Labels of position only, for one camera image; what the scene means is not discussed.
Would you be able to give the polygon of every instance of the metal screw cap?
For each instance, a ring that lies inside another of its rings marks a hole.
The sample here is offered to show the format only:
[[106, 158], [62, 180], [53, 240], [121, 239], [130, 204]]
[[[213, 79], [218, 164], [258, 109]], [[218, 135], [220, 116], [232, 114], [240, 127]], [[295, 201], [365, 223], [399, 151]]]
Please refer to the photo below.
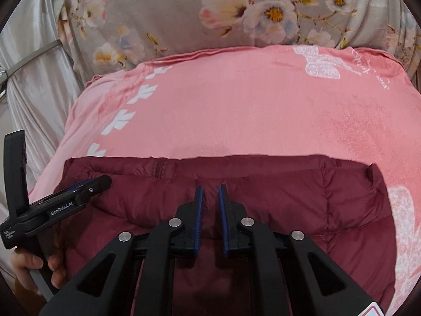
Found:
[[251, 217], [245, 217], [241, 220], [241, 224], [246, 227], [254, 225], [254, 220]]
[[171, 227], [179, 227], [179, 226], [181, 226], [182, 221], [180, 219], [174, 217], [173, 219], [171, 219], [171, 220], [168, 221], [168, 224]]
[[291, 236], [294, 240], [301, 241], [304, 239], [304, 233], [300, 230], [295, 230], [291, 233]]
[[122, 232], [120, 233], [120, 235], [118, 236], [118, 239], [121, 242], [126, 242], [129, 241], [131, 239], [131, 234], [129, 232]]

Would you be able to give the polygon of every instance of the black clamp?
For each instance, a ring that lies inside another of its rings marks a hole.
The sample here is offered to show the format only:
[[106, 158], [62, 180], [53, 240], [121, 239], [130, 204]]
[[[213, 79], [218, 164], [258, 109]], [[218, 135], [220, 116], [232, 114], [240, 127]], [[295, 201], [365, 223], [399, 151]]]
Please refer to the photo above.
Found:
[[272, 232], [230, 201], [225, 185], [219, 204], [225, 255], [248, 258], [253, 316], [289, 316], [290, 307], [294, 316], [359, 316], [374, 303], [301, 231]]
[[91, 197], [111, 186], [111, 179], [107, 175], [89, 179], [29, 204], [26, 163], [25, 131], [6, 135], [4, 177], [9, 216], [0, 225], [0, 235], [5, 248], [19, 246], [43, 259], [42, 269], [30, 274], [44, 298], [50, 300], [58, 290], [51, 283], [52, 272], [37, 236], [83, 210]]
[[90, 260], [42, 309], [40, 316], [171, 315], [176, 258], [199, 252], [203, 189], [150, 233], [122, 232]]

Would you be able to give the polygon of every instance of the finger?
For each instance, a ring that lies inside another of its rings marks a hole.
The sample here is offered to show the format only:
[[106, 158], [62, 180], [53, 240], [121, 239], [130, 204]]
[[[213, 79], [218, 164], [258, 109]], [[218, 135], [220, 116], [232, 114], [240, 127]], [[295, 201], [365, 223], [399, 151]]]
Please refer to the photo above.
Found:
[[11, 263], [15, 271], [16, 278], [21, 285], [25, 289], [39, 294], [38, 288], [32, 280], [27, 268], [38, 270], [43, 266], [43, 261], [27, 251], [16, 249], [15, 252], [12, 253]]
[[14, 270], [22, 270], [24, 268], [39, 270], [43, 266], [41, 258], [23, 248], [16, 248], [11, 255], [10, 261]]
[[48, 267], [50, 270], [55, 271], [57, 270], [63, 263], [63, 252], [61, 250], [57, 250], [56, 253], [50, 255], [48, 258]]
[[61, 289], [67, 281], [67, 271], [66, 268], [62, 265], [57, 270], [54, 271], [53, 276], [51, 277], [51, 283], [57, 289]]

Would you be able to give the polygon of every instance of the floral fabric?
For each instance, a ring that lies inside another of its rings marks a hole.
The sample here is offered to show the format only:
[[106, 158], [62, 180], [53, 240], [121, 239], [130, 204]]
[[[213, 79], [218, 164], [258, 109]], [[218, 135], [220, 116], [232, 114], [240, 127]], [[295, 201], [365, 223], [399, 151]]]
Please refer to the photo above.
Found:
[[420, 63], [421, 31], [402, 0], [54, 0], [58, 34], [85, 82], [206, 48], [371, 47]]

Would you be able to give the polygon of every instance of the gray strap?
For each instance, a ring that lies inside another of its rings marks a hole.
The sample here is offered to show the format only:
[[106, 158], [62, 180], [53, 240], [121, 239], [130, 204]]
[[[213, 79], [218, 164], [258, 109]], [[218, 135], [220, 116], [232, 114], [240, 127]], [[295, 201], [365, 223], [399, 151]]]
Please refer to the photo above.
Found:
[[6, 69], [6, 71], [3, 71], [0, 73], [0, 86], [7, 81], [9, 77], [11, 77], [16, 71], [27, 65], [30, 61], [33, 59], [39, 57], [40, 55], [44, 54], [45, 52], [55, 48], [56, 46], [61, 45], [62, 42], [57, 39], [51, 42], [50, 44], [47, 44], [43, 46], [42, 48], [39, 48], [38, 50], [32, 52], [29, 56], [26, 56], [24, 59], [22, 59], [17, 64], [13, 65], [10, 69]]

